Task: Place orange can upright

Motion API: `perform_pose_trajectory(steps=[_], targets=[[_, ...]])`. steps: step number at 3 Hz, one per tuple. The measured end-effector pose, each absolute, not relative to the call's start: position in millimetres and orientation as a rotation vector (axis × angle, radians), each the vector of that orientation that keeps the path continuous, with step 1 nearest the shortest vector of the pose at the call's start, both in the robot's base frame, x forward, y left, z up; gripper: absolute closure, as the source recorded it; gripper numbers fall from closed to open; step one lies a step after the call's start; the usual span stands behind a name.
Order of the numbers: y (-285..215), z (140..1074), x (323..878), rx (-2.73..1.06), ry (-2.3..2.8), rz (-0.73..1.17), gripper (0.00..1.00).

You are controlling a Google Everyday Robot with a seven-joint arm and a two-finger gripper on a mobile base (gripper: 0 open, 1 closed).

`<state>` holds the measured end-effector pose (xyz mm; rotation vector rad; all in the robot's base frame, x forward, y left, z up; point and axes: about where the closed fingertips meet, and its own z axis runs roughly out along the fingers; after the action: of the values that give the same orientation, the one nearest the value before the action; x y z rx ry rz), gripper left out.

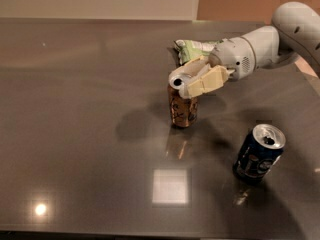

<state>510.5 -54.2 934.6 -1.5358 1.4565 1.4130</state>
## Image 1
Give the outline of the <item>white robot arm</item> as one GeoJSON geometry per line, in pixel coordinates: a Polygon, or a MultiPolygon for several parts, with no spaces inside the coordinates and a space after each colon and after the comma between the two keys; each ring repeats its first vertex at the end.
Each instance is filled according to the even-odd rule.
{"type": "Polygon", "coordinates": [[[169,85],[191,99],[237,81],[255,70],[274,69],[302,57],[314,70],[320,67],[320,16],[300,2],[279,6],[271,24],[240,37],[223,39],[207,56],[200,56],[169,75],[169,85]]]}

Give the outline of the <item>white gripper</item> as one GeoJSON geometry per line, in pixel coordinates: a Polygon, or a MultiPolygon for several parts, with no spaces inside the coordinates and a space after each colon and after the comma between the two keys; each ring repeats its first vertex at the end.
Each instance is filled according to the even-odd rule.
{"type": "Polygon", "coordinates": [[[182,66],[182,73],[191,76],[179,90],[183,99],[217,90],[228,79],[236,81],[247,77],[256,66],[253,49],[242,37],[223,39],[216,44],[209,54],[209,63],[215,67],[206,65],[207,56],[200,56],[182,66]]]}

